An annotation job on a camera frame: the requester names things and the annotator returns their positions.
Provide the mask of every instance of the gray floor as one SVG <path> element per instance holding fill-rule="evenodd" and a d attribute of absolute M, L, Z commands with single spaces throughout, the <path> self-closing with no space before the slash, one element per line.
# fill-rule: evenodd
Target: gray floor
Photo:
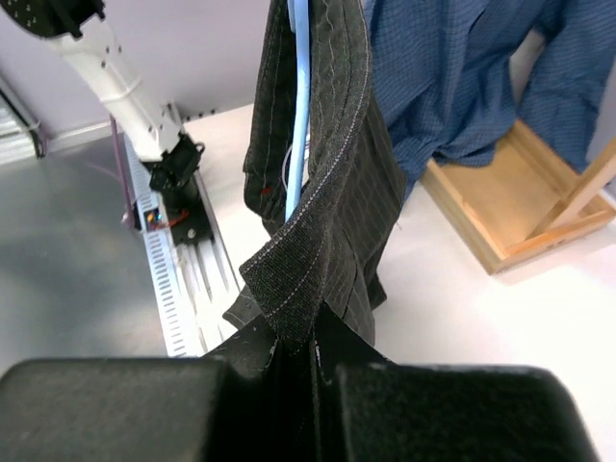
<path fill-rule="evenodd" d="M 165 355 L 110 140 L 0 167 L 0 374 L 36 357 Z"/>

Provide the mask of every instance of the blue plastic hanger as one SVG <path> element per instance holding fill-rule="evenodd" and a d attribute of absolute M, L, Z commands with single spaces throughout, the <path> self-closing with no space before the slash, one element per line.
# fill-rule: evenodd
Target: blue plastic hanger
<path fill-rule="evenodd" d="M 295 99 L 295 124 L 289 161 L 285 220 L 291 217 L 299 203 L 304 172 L 304 149 L 310 113 L 310 17 L 308 2 L 309 0 L 287 0 L 291 30 L 295 33 L 297 96 Z"/>

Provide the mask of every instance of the wooden rack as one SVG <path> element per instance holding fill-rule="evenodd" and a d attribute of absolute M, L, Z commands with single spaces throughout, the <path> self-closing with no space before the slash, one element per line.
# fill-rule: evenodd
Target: wooden rack
<path fill-rule="evenodd" d="M 616 176 L 616 139 L 575 173 L 516 121 L 487 167 L 429 162 L 422 182 L 489 273 L 606 226 L 616 210 L 601 189 Z"/>

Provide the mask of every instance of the wall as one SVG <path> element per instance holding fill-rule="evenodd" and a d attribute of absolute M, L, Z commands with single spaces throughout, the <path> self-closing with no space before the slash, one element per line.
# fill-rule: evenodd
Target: wall
<path fill-rule="evenodd" d="M 107 0 L 127 56 L 187 115 L 252 101 L 269 0 Z M 105 123 L 90 89 L 40 40 L 0 12 L 0 74 L 50 136 Z"/>

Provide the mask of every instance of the wooden box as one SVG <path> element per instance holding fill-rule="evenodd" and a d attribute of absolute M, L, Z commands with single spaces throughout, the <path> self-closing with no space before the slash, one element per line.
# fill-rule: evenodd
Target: wooden box
<path fill-rule="evenodd" d="M 438 166 L 423 185 L 494 273 L 606 226 L 616 211 L 601 196 L 616 175 L 616 140 L 581 175 L 521 121 L 488 167 Z"/>

